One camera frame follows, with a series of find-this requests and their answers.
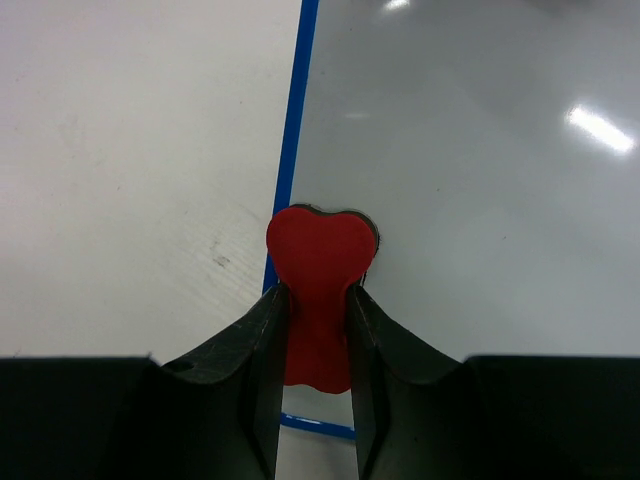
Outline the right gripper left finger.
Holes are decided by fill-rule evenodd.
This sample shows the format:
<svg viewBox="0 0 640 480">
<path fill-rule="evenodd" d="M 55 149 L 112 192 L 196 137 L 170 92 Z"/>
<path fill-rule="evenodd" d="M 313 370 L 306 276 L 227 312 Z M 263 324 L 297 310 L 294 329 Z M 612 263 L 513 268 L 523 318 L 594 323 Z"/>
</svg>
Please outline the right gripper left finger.
<svg viewBox="0 0 640 480">
<path fill-rule="evenodd" d="M 272 287 L 209 340 L 147 369 L 118 478 L 274 478 L 289 310 L 288 289 Z"/>
</svg>

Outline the red bone-shaped eraser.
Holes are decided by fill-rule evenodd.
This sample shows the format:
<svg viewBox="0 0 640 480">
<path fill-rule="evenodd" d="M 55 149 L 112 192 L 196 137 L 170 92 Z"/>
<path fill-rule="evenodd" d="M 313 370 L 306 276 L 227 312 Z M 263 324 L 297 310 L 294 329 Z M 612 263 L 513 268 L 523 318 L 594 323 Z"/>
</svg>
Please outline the red bone-shaped eraser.
<svg viewBox="0 0 640 480">
<path fill-rule="evenodd" d="M 377 227 L 355 210 L 297 204 L 272 218 L 266 246 L 290 298 L 284 383 L 328 394 L 348 391 L 346 292 L 373 263 Z"/>
</svg>

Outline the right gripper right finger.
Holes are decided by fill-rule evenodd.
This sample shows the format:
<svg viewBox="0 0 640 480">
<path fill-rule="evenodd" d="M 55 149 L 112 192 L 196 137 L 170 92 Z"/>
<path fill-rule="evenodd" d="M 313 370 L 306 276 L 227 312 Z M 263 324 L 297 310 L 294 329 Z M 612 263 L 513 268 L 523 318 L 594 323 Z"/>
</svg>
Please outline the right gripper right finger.
<svg viewBox="0 0 640 480">
<path fill-rule="evenodd" d="M 471 370 L 347 293 L 347 345 L 362 479 L 487 479 L 489 441 Z"/>
</svg>

